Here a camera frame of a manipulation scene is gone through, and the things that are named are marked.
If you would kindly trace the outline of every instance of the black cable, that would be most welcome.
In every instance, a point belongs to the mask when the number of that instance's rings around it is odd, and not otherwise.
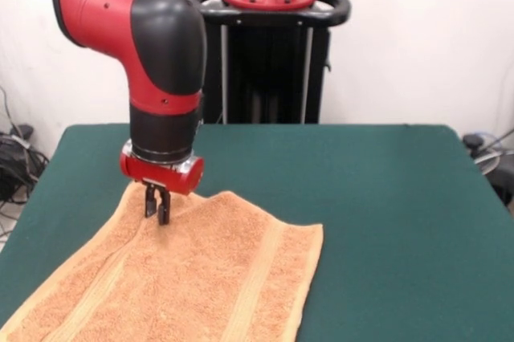
[[[3,213],[2,209],[6,204],[18,206],[26,204],[50,161],[24,140],[23,132],[12,120],[7,93],[1,86],[0,92],[4,97],[3,106],[6,116],[13,127],[11,134],[0,132],[0,216],[16,222],[18,218]],[[0,243],[6,243],[12,230],[7,231],[0,222],[0,231]]]
[[[507,133],[505,133],[503,136],[500,136],[498,137],[498,139],[496,139],[495,141],[493,141],[492,143],[490,143],[489,145],[486,145],[485,147],[483,147],[476,155],[476,157],[479,157],[480,155],[483,155],[485,152],[487,152],[488,149],[491,149],[492,147],[494,147],[495,145],[501,143],[503,140],[505,140],[507,137],[511,136],[512,134],[514,133],[514,128],[512,128],[510,131],[508,131]]]
[[[3,107],[6,110],[6,115],[7,115],[7,118],[9,119],[10,125],[20,135],[21,132],[19,131],[18,126],[16,126],[16,124],[13,122],[13,118],[10,116],[9,103],[7,102],[7,92],[3,88],[2,85],[0,85],[0,92],[2,92],[2,94],[3,94]]]

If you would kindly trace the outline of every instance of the white wall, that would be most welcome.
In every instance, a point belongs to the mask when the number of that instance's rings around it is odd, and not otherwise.
[[[323,122],[514,124],[514,0],[351,1],[350,22],[332,33]],[[52,153],[70,124],[128,121],[121,66],[69,43],[51,0],[0,9],[0,82],[40,148]]]

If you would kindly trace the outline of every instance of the cable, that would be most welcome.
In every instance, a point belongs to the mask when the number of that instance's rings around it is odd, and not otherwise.
[[[0,92],[3,94],[5,116],[13,128],[10,134],[0,133],[0,216],[17,222],[18,218],[3,213],[2,209],[6,204],[22,206],[27,203],[32,190],[50,161],[24,140],[22,130],[12,119],[7,93],[2,86],[0,86]],[[19,196],[20,192],[25,195],[23,200],[20,200],[22,199]],[[0,231],[0,244],[4,244],[12,230],[7,231],[0,222]]]
[[[493,142],[497,142],[498,143],[498,149],[504,149],[503,145],[501,144],[501,140],[498,141],[498,137],[496,137],[492,133],[489,133],[489,132],[475,132],[475,135],[481,136],[481,137],[484,137],[484,138],[488,138],[488,139],[492,139]]]
[[[482,157],[477,157],[475,159],[475,164],[480,165],[480,164],[484,163],[485,161],[489,161],[491,159],[496,159],[496,158],[503,157],[503,156],[512,156],[512,155],[514,155],[514,150],[503,151],[503,152],[494,152],[494,153],[490,153],[490,154],[482,156]]]
[[[23,134],[22,134],[22,130],[19,128],[18,125],[16,125],[14,122],[13,122],[13,118],[10,116],[10,112],[9,112],[9,104],[7,103],[7,92],[6,90],[3,88],[2,85],[0,85],[0,92],[2,92],[3,94],[3,107],[4,109],[6,110],[6,115],[7,115],[7,118],[9,119],[9,122],[10,122],[10,125],[14,128],[14,130],[18,133],[18,136],[20,136],[20,138],[23,138]]]
[[[492,143],[490,143],[489,145],[486,145],[485,147],[483,147],[478,153],[477,153],[477,157],[486,153],[488,149],[491,149],[492,147],[494,147],[495,145],[501,143],[503,140],[505,140],[507,137],[511,136],[512,134],[514,133],[514,128],[512,128],[511,130],[509,130],[507,133],[505,133],[503,136],[499,137],[498,139],[496,139],[495,141],[493,141]]]
[[[500,162],[501,162],[501,156],[500,156],[500,153],[498,151],[492,151],[494,154],[497,154],[498,156],[494,159],[491,159],[493,160],[492,164],[489,165],[488,167],[485,167],[483,169],[481,169],[482,171],[482,174],[484,176],[487,176],[489,173],[491,173],[492,171],[494,171],[496,168],[498,168],[498,165],[500,165]]]

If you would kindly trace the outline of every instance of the metal pole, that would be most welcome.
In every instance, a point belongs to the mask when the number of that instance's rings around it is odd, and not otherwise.
[[[228,26],[222,25],[222,116],[228,124]]]
[[[305,48],[305,64],[304,64],[304,93],[302,99],[302,112],[300,117],[300,123],[305,124],[307,116],[307,98],[308,98],[308,81],[311,75],[311,57],[312,57],[312,38],[314,35],[314,29],[309,27],[307,29],[307,43]]]

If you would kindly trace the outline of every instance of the green table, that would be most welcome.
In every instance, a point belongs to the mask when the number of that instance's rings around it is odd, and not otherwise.
[[[109,218],[127,125],[63,136],[0,254],[0,324]],[[514,222],[448,128],[204,126],[199,193],[324,224],[300,341],[514,340]]]

